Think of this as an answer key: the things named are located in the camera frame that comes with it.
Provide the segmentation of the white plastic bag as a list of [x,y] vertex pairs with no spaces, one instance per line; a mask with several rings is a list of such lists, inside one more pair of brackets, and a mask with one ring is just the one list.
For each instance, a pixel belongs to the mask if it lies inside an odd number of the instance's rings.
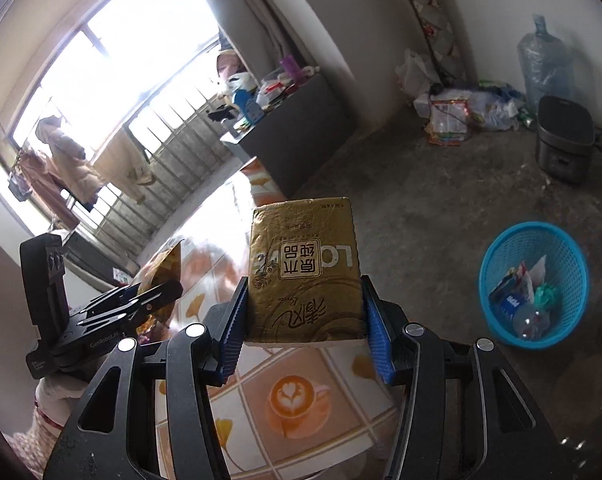
[[412,100],[441,82],[431,58],[411,49],[404,51],[403,63],[395,68],[395,74],[402,93]]

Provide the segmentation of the dark grey cabinet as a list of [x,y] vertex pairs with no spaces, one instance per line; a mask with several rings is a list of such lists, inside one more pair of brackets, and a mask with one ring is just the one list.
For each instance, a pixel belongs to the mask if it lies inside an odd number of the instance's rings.
[[355,120],[317,74],[240,136],[221,136],[242,162],[257,158],[290,198],[352,136]]

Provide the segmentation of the rolled patterned mat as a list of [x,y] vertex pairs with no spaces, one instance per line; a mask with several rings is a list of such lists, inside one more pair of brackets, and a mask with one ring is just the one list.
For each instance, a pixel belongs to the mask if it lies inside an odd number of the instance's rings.
[[443,84],[465,84],[466,66],[441,0],[408,1],[417,16],[433,66]]

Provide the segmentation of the yellow peanut snack bag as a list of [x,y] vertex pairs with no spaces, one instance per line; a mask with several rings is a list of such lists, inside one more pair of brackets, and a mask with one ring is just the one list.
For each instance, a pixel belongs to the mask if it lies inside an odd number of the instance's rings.
[[[180,281],[182,271],[181,243],[174,242],[162,248],[154,255],[140,271],[140,278],[136,278],[139,284],[138,292],[163,285],[169,281]],[[167,326],[173,315],[175,301],[170,301],[165,307],[155,313],[151,313],[144,323],[136,330],[138,338],[151,339],[151,333],[160,326]]]

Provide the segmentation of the pile of food packages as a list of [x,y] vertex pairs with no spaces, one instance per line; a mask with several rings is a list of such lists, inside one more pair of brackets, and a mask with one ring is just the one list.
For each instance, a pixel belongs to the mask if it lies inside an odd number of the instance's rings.
[[427,120],[428,142],[437,146],[458,146],[477,132],[517,130],[534,122],[522,92],[499,81],[481,80],[470,89],[433,84],[413,106]]

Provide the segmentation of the gold drink carton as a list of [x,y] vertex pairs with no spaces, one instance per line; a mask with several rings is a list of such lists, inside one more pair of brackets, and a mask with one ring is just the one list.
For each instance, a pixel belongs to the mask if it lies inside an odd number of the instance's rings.
[[340,344],[365,338],[351,200],[289,200],[253,211],[246,343]]

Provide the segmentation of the purple cup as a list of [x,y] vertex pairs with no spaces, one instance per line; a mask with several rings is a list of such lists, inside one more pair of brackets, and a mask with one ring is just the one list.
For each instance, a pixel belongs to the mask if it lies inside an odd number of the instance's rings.
[[307,81],[307,76],[305,76],[305,73],[303,73],[302,68],[292,54],[288,54],[282,58],[280,60],[280,66],[297,86],[301,86],[301,84],[304,84]]

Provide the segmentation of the hanging pink garment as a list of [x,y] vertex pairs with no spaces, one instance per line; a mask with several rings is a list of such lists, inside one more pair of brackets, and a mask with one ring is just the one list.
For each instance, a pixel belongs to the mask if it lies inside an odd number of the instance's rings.
[[34,193],[70,231],[77,228],[80,219],[66,206],[61,192],[66,188],[56,166],[43,153],[32,150],[20,151],[16,164],[20,167]]

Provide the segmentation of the metal balcony railing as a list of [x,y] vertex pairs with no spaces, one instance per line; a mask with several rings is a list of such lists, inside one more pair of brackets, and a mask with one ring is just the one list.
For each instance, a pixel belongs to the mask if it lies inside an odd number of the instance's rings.
[[237,165],[222,142],[223,127],[210,118],[223,103],[216,73],[220,52],[219,36],[200,44],[192,58],[144,95],[97,153],[110,153],[118,138],[132,143],[149,172],[133,186],[139,200],[124,190],[121,177],[109,176],[92,211],[69,201],[80,217],[77,233],[126,270],[136,271],[148,250],[167,238],[165,230]]

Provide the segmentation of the black rice cooker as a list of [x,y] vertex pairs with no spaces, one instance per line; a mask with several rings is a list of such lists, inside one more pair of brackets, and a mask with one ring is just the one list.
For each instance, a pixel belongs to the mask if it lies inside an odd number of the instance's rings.
[[580,185],[588,176],[595,144],[594,123],[582,105],[543,96],[536,117],[536,162],[551,177]]

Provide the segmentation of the empty blue water jug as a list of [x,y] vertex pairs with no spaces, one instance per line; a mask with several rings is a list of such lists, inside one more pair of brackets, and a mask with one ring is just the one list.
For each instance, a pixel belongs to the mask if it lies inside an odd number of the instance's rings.
[[574,66],[571,50],[548,32],[543,15],[533,15],[534,30],[517,44],[519,65],[526,90],[528,106],[538,112],[544,96],[574,98]]

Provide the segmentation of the blue detergent bottle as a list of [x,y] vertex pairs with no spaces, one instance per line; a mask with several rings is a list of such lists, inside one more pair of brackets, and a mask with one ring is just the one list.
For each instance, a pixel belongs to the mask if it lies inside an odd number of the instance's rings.
[[233,95],[233,103],[243,113],[243,117],[251,126],[256,125],[264,118],[263,108],[258,104],[252,93],[245,89],[236,90]]

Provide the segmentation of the blue plastic trash basket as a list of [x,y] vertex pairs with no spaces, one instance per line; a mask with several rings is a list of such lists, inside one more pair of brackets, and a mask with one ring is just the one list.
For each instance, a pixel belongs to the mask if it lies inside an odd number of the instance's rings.
[[511,226],[482,259],[478,290],[490,332],[526,350],[567,338],[586,313],[590,277],[578,244],[551,223]]

